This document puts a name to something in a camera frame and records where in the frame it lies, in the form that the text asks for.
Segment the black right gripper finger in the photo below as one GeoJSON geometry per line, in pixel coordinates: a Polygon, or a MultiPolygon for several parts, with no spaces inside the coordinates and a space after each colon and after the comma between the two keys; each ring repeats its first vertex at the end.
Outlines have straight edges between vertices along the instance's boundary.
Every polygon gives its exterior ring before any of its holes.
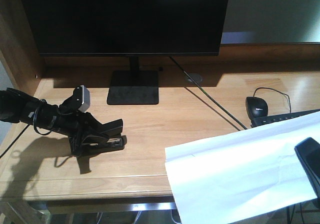
{"type": "Polygon", "coordinates": [[[320,144],[308,137],[294,147],[295,153],[317,196],[320,197],[320,144]]]}

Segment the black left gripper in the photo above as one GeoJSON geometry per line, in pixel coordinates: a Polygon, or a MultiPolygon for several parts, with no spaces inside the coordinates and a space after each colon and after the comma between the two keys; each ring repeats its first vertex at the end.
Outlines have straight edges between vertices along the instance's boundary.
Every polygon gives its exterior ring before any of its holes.
{"type": "Polygon", "coordinates": [[[93,143],[91,137],[102,137],[99,128],[102,126],[90,112],[76,112],[70,115],[60,115],[56,123],[56,131],[68,136],[71,154],[80,157],[83,146],[93,143]]]}

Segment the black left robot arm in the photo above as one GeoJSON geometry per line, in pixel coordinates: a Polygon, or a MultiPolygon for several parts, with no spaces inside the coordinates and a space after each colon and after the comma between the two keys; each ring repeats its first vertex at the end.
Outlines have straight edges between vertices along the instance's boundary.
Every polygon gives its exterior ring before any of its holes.
{"type": "Polygon", "coordinates": [[[0,120],[8,123],[19,123],[33,126],[36,133],[39,129],[68,136],[71,154],[80,156],[83,146],[104,142],[108,137],[100,133],[99,123],[86,110],[90,106],[90,92],[84,85],[77,86],[72,96],[60,105],[47,103],[14,88],[0,92],[0,120]]]}

